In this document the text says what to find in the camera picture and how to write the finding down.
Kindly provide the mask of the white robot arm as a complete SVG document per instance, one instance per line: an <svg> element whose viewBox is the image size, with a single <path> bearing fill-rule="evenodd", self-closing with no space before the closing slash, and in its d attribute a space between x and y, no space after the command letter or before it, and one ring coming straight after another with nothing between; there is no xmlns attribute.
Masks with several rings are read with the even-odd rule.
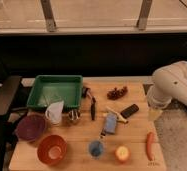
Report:
<svg viewBox="0 0 187 171"><path fill-rule="evenodd" d="M187 61L178 61L156 69L147 101L153 109L165 109L173 99L187 108Z"/></svg>

